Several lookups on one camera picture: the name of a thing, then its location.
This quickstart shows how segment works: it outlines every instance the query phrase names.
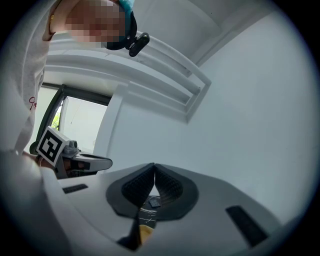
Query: yellow object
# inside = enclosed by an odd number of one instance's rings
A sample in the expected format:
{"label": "yellow object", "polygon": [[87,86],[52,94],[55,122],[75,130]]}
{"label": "yellow object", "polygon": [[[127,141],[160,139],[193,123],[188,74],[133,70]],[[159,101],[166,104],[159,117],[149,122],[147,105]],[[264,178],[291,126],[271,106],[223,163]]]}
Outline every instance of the yellow object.
{"label": "yellow object", "polygon": [[139,229],[140,229],[141,244],[143,245],[147,241],[149,236],[152,234],[154,229],[147,225],[139,225]]}

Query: black gripper pad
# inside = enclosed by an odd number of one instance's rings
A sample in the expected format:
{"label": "black gripper pad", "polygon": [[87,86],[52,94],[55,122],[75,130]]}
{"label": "black gripper pad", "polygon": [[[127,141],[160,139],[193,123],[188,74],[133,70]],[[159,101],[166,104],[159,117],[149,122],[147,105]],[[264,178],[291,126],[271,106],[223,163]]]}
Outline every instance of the black gripper pad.
{"label": "black gripper pad", "polygon": [[157,221],[181,219],[197,203],[199,192],[196,184],[161,164],[155,164],[155,186],[159,191],[161,207]]}
{"label": "black gripper pad", "polygon": [[180,219],[198,201],[198,188],[192,180],[154,163],[116,180],[107,189],[106,199],[118,215],[135,219],[154,184],[161,200],[157,221]]}
{"label": "black gripper pad", "polygon": [[150,163],[112,183],[106,199],[121,216],[135,219],[155,184],[155,164]]}

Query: black earphone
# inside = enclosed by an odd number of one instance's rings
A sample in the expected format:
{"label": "black earphone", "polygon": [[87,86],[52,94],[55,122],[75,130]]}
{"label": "black earphone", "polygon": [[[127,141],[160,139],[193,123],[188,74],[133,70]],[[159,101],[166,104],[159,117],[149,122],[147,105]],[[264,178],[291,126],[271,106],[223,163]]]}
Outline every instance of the black earphone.
{"label": "black earphone", "polygon": [[134,12],[131,12],[130,31],[125,38],[120,42],[107,42],[103,46],[111,51],[117,51],[123,48],[129,50],[130,57],[135,57],[137,54],[150,42],[148,33],[142,33],[139,37],[137,35],[137,21]]}

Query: window frame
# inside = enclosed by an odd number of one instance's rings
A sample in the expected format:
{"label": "window frame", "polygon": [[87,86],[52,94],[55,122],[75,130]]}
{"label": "window frame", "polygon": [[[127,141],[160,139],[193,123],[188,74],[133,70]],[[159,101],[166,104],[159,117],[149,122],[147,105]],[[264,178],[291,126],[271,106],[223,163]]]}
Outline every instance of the window frame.
{"label": "window frame", "polygon": [[[111,100],[111,96],[106,96],[103,94],[99,94],[96,92],[88,91],[88,90],[83,90],[83,89],[78,89],[74,88],[71,86],[68,86],[66,84],[56,85],[56,84],[51,84],[51,83],[43,83],[42,84],[43,88],[49,88],[49,89],[55,89],[57,90],[56,94],[53,96],[49,106],[47,107],[44,116],[42,118],[37,136],[36,136],[36,141],[40,141],[42,135],[44,134],[46,128],[50,126],[55,118],[56,112],[60,106],[62,106],[65,103],[66,97],[73,97],[76,99],[84,100],[87,102],[92,102],[104,106],[108,106]],[[59,126],[58,130],[60,130],[60,121],[61,121],[61,115],[59,118]]]}

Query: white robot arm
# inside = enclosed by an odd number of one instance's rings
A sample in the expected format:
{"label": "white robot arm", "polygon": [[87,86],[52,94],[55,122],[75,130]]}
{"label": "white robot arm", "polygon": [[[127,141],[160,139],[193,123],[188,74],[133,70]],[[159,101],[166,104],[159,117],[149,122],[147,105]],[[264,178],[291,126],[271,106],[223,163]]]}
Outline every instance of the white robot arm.
{"label": "white robot arm", "polygon": [[[81,152],[75,140],[70,140],[50,126],[45,129],[36,151],[54,166],[58,179],[96,174],[97,171],[109,169],[113,164],[109,158]],[[70,159],[71,171],[68,173],[64,165],[66,158]],[[79,168],[79,162],[83,163],[83,168]]]}

